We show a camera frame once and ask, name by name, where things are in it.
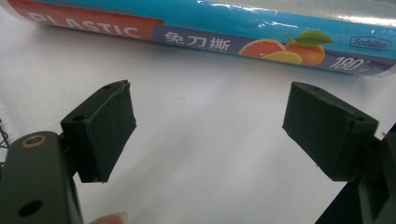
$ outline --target finger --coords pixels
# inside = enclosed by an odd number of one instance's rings
[[[126,212],[99,217],[90,224],[128,224],[128,214]]]

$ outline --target orange fruit image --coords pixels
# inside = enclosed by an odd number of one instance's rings
[[[285,50],[285,46],[275,39],[259,39],[246,44],[239,50],[239,54],[253,58],[262,58],[265,55]]]
[[[320,64],[325,57],[325,52],[321,45],[305,47],[293,41],[292,44],[285,45],[285,48],[286,51],[299,54],[303,58],[303,64],[309,66]]]
[[[266,60],[281,62],[281,63],[301,64],[303,62],[303,58],[299,54],[288,51],[271,53],[263,56],[262,58]]]

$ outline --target red label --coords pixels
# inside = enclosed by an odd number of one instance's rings
[[[27,0],[8,0],[9,4],[30,21],[108,35],[151,40],[155,24],[163,20],[64,7]]]

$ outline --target white table surface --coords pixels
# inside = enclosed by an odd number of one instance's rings
[[[133,224],[313,223],[345,183],[282,130],[290,83],[319,86],[378,119],[377,136],[396,121],[396,76],[42,26],[1,8],[0,29],[0,118],[11,140],[60,133],[60,120],[97,89],[132,83],[138,127],[109,182],[75,177],[86,223],[120,211]]]

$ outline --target plastic wrap roll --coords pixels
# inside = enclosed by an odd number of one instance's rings
[[[396,73],[392,0],[0,0],[30,21],[366,76]]]

